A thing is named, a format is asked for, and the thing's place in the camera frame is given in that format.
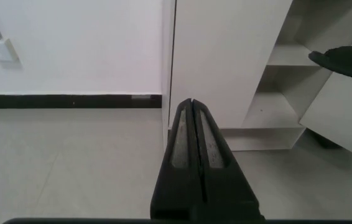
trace tiled floor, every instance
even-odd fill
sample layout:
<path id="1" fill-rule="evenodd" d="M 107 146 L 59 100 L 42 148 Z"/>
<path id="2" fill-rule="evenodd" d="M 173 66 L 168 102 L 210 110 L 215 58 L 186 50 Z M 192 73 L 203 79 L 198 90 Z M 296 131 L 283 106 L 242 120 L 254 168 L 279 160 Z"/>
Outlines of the tiled floor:
<path id="1" fill-rule="evenodd" d="M 0 223 L 149 218 L 163 154 L 160 110 L 0 110 Z M 304 136 L 235 156 L 266 218 L 352 219 L 352 153 Z"/>

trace white shelf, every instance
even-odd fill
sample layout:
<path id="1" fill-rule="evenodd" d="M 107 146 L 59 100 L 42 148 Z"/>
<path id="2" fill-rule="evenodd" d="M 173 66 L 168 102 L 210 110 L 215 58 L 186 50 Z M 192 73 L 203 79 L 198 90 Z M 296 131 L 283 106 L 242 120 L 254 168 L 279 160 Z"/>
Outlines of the white shelf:
<path id="1" fill-rule="evenodd" d="M 287 99 L 275 90 L 256 92 L 243 122 L 243 128 L 302 127 Z"/>
<path id="2" fill-rule="evenodd" d="M 305 128 L 221 130 L 232 151 L 291 149 Z"/>
<path id="3" fill-rule="evenodd" d="M 298 43 L 276 44 L 267 65 L 318 66 L 308 55 L 311 51 Z"/>

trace black baseboard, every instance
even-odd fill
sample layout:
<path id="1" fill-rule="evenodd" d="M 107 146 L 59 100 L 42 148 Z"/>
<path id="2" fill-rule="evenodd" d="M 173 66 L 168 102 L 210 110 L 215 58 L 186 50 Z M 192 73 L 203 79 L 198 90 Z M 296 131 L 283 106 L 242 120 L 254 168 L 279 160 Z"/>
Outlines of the black baseboard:
<path id="1" fill-rule="evenodd" d="M 161 95 L 0 95 L 8 108 L 161 108 Z"/>

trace electrical outlet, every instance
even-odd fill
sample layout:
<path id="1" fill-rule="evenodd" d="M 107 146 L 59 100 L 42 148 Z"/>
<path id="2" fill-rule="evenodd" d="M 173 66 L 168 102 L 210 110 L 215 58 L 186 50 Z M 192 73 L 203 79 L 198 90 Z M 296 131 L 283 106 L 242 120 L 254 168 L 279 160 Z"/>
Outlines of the electrical outlet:
<path id="1" fill-rule="evenodd" d="M 0 40 L 0 62 L 16 62 L 18 58 L 10 40 Z"/>

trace open shelf unit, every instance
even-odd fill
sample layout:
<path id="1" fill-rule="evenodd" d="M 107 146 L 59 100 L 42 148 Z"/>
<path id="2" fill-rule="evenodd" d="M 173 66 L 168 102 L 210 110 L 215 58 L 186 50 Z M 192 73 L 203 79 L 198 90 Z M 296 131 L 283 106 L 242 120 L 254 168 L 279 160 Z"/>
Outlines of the open shelf unit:
<path id="1" fill-rule="evenodd" d="M 318 66 L 307 57 L 310 52 L 305 46 L 296 42 L 276 44 L 267 65 Z"/>
<path id="2" fill-rule="evenodd" d="M 352 0 L 293 0 L 242 129 L 223 130 L 232 151 L 291 149 L 305 127 L 300 119 L 331 71 L 313 51 L 352 44 Z"/>

